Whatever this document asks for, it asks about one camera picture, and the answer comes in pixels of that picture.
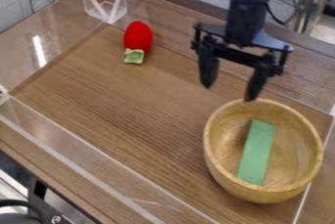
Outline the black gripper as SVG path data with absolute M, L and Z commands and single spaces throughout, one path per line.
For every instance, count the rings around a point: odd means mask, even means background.
M 213 23 L 194 24 L 191 49 L 197 54 L 199 82 L 205 88 L 214 83 L 219 59 L 254 69 L 246 87 L 245 101 L 253 101 L 272 75 L 284 73 L 293 46 L 266 34 L 261 29 L 250 42 L 235 41 L 225 35 L 225 26 Z

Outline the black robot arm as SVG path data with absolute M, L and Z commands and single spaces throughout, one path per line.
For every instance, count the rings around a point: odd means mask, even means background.
M 225 24 L 197 22 L 191 49 L 197 54 L 199 82 L 205 88 L 214 83 L 219 60 L 253 68 L 243 100 L 253 101 L 266 79 L 281 75 L 293 46 L 269 36 L 264 30 L 265 16 L 281 24 L 269 8 L 269 0 L 230 0 Z

